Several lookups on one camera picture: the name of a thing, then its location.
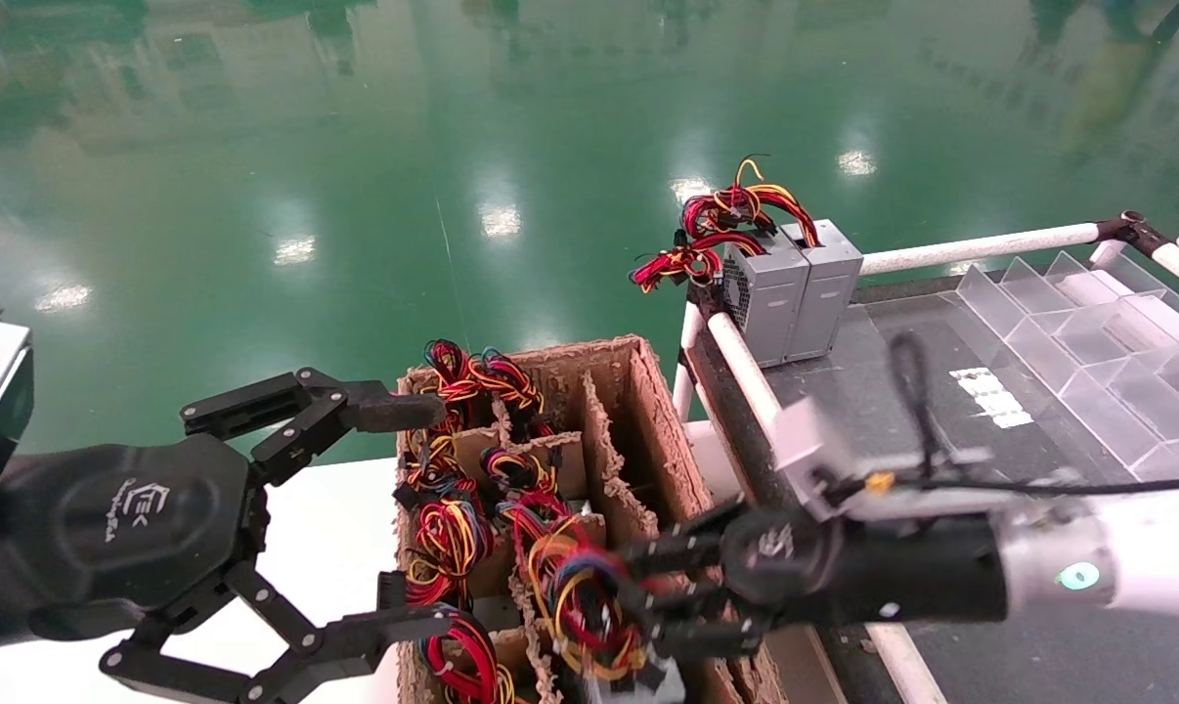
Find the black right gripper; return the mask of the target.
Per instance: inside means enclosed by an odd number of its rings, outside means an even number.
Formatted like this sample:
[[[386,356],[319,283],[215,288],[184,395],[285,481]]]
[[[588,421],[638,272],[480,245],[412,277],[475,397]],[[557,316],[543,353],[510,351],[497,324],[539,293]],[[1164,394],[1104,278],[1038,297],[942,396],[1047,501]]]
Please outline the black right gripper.
[[[637,583],[719,566],[725,592],[638,599],[638,627],[678,662],[756,654],[772,627],[883,621],[992,623],[1006,618],[1006,578],[990,518],[816,522],[799,511],[719,504],[617,550]]]

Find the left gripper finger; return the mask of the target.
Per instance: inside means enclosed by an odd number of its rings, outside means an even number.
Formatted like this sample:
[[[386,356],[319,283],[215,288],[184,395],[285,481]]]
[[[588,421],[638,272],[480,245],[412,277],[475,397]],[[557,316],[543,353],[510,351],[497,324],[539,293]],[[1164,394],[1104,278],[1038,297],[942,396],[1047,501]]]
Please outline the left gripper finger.
[[[183,407],[187,435],[222,441],[268,427],[251,450],[264,483],[281,486],[349,432],[382,435],[436,426],[446,407],[434,395],[396,395],[382,380],[340,380],[312,367],[258,380]]]

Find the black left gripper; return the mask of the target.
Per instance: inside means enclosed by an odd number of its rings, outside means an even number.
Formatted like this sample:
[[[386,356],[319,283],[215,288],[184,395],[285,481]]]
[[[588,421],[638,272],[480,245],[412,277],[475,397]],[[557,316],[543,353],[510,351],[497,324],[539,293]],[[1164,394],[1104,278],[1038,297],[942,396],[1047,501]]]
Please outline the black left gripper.
[[[241,562],[261,552],[266,522],[262,482],[218,437],[13,458],[0,478],[0,647],[137,627],[99,663],[129,689],[299,703],[327,682],[374,675],[393,645],[450,632],[448,608],[406,604],[399,572],[378,572],[374,611],[314,627]],[[249,676],[164,654],[179,629],[232,597],[285,642],[269,667]]]

